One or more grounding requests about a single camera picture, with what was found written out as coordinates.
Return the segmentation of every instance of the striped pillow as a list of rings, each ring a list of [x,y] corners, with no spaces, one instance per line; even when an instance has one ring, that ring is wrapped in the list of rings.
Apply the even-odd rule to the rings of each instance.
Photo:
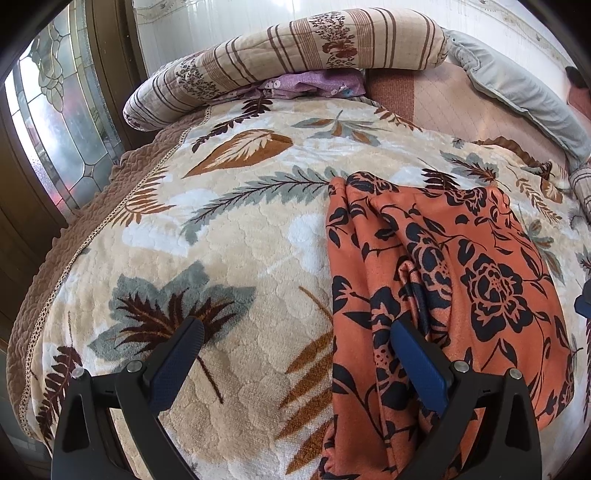
[[[238,87],[284,73],[339,68],[433,68],[447,56],[443,30],[412,10],[352,9],[234,38],[159,69],[129,98],[132,127],[164,128]]]

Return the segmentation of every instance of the folded orange cloth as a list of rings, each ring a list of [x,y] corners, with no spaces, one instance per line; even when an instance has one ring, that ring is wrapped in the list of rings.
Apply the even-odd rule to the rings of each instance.
[[[573,396],[572,352],[548,269],[496,187],[400,187],[358,172],[329,186],[334,419],[321,478],[395,478],[437,422],[389,343],[409,317],[450,360],[517,367],[539,428]],[[457,475],[476,411],[447,476]]]

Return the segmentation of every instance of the leaded glass design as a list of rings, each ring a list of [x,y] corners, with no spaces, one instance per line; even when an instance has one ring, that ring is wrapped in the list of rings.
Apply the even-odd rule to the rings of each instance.
[[[66,220],[109,183],[123,146],[90,55],[85,0],[74,0],[23,52],[8,105],[37,177]]]

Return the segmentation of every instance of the purple fabric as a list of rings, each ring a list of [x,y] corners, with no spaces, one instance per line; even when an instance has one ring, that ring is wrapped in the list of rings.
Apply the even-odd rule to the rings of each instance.
[[[249,98],[292,99],[301,96],[349,98],[365,93],[363,73],[356,69],[312,70],[286,73],[224,93],[208,101],[210,105]]]

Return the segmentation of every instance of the blue gripper pad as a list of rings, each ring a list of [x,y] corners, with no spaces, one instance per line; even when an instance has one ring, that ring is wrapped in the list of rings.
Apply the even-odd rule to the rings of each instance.
[[[574,301],[574,311],[587,319],[591,319],[591,305],[585,301],[582,295],[579,295]]]
[[[390,342],[425,408],[441,417],[449,403],[445,379],[402,322],[392,324]]]
[[[150,383],[151,397],[148,404],[154,415],[173,406],[174,399],[203,346],[204,335],[203,323],[195,319],[154,375]]]

